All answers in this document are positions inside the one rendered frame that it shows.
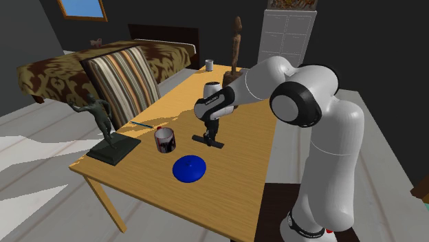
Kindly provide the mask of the black flat bar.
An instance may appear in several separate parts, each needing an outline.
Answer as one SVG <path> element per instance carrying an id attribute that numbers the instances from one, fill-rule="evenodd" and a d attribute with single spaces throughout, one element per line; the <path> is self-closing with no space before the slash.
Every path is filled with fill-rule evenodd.
<path id="1" fill-rule="evenodd" d="M 207 146 L 213 146 L 213 147 L 216 147 L 218 149 L 222 149 L 223 146 L 224 146 L 223 143 L 211 140 L 209 137 L 206 137 L 206 136 L 201 137 L 201 136 L 198 136 L 198 135 L 193 135 L 192 139 L 194 141 L 201 142 L 203 144 L 206 144 Z"/>

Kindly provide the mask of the light wooden table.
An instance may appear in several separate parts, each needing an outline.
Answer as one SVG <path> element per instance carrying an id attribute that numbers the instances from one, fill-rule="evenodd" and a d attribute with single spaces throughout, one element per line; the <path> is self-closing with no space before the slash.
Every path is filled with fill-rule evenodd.
<path id="1" fill-rule="evenodd" d="M 120 133 L 141 142 L 119 164 L 83 156 L 70 166 L 85 178 L 119 230 L 125 231 L 126 226 L 105 186 L 235 242 L 254 241 L 276 127 L 268 101 L 241 106 L 220 119 L 217 141 L 223 148 L 192 139 L 205 131 L 194 115 L 194 104 L 202 97 L 204 85 L 221 81 L 225 71 L 223 65 L 216 65 L 213 71 L 196 71 L 133 119 L 153 129 L 124 125 Z M 174 131 L 174 151 L 158 151 L 157 127 Z M 206 163 L 204 176 L 193 183 L 183 183 L 172 173 L 174 163 L 185 155 L 199 156 Z"/>

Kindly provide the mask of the blue round disc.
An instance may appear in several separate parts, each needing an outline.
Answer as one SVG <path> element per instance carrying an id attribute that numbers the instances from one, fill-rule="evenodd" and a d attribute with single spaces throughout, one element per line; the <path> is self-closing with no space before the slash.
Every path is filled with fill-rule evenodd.
<path id="1" fill-rule="evenodd" d="M 206 172 L 205 161 L 196 155 L 185 155 L 173 165 L 173 176 L 183 183 L 193 183 L 201 179 Z"/>

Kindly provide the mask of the white mug with dark print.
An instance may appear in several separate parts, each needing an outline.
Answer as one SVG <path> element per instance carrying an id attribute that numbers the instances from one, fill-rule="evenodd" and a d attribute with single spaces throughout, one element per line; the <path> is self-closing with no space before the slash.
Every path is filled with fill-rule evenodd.
<path id="1" fill-rule="evenodd" d="M 154 132 L 155 143 L 160 153 L 170 153 L 176 148 L 175 134 L 171 128 L 157 127 Z"/>

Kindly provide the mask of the tall brown wooden figure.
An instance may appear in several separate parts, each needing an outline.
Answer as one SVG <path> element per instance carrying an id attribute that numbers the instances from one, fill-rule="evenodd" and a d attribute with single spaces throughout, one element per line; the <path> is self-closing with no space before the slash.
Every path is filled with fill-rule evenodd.
<path id="1" fill-rule="evenodd" d="M 222 87 L 226 87 L 241 75 L 241 72 L 237 71 L 237 62 L 238 62 L 239 48 L 241 43 L 240 31 L 242 30 L 241 18 L 239 16 L 236 16 L 234 19 L 233 30 L 234 30 L 234 36 L 232 39 L 232 66 L 231 66 L 231 70 L 227 71 L 223 75 Z"/>

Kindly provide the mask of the striped upholstered chair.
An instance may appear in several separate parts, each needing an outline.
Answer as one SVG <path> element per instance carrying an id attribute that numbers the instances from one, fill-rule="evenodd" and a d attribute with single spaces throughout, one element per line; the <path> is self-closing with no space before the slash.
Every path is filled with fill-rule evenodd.
<path id="1" fill-rule="evenodd" d="M 116 130 L 161 98 L 139 45 L 86 58 L 80 64 L 100 99 L 109 103 Z"/>

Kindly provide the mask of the dark bronze man statue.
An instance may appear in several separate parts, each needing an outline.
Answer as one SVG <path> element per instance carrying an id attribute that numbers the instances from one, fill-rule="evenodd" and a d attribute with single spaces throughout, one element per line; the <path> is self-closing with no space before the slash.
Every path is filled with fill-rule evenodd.
<path id="1" fill-rule="evenodd" d="M 72 101 L 68 105 L 75 112 L 89 112 L 102 132 L 104 139 L 91 148 L 87 156 L 115 166 L 141 142 L 139 139 L 111 132 L 113 114 L 107 101 L 96 99 L 93 94 L 88 93 L 86 106 L 78 108 Z"/>

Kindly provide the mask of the dark robot stand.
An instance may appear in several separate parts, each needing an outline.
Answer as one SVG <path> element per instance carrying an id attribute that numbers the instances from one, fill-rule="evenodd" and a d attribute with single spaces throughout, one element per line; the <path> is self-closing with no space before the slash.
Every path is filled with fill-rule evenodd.
<path id="1" fill-rule="evenodd" d="M 254 242 L 284 242 L 281 221 L 295 204 L 300 184 L 265 183 Z"/>

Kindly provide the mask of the white panelled cabinet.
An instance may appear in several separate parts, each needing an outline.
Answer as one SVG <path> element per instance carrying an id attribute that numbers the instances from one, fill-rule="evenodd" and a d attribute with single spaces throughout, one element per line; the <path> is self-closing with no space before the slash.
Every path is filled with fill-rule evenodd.
<path id="1" fill-rule="evenodd" d="M 316 11 L 265 10 L 257 62 L 283 56 L 294 67 L 303 63 Z"/>

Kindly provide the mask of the bed with brown patterned cover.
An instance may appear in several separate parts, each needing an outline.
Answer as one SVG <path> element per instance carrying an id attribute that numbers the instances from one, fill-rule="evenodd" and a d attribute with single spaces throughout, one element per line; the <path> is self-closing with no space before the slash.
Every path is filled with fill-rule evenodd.
<path id="1" fill-rule="evenodd" d="M 85 73 L 81 60 L 132 45 L 140 45 L 158 84 L 188 68 L 199 65 L 199 29 L 157 25 L 128 25 L 131 38 L 99 48 L 85 49 L 17 67 L 18 84 L 23 94 L 42 103 L 43 98 L 86 104 L 86 96 L 97 91 Z"/>

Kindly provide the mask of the wood framed window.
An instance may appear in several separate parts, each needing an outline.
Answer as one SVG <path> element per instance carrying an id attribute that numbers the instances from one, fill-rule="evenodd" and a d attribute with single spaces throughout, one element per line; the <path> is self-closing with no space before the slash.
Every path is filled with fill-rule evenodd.
<path id="1" fill-rule="evenodd" d="M 57 0 L 67 20 L 107 22 L 102 0 Z"/>

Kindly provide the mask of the wall picture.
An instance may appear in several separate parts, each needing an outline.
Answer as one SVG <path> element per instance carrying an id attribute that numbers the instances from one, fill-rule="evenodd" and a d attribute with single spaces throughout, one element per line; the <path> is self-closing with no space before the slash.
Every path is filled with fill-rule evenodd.
<path id="1" fill-rule="evenodd" d="M 268 0 L 268 10 L 315 11 L 318 0 Z"/>

